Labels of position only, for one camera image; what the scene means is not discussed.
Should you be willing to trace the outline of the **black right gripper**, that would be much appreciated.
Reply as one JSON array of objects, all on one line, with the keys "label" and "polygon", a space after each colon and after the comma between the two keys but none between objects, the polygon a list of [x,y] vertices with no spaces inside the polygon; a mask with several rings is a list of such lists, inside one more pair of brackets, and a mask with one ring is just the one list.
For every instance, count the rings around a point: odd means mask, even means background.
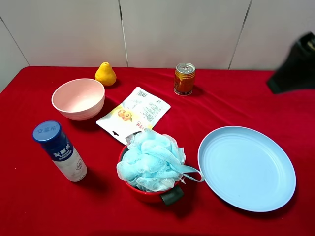
[{"label": "black right gripper", "polygon": [[286,60],[266,84],[273,94],[315,88],[315,35],[312,32],[294,42]]}]

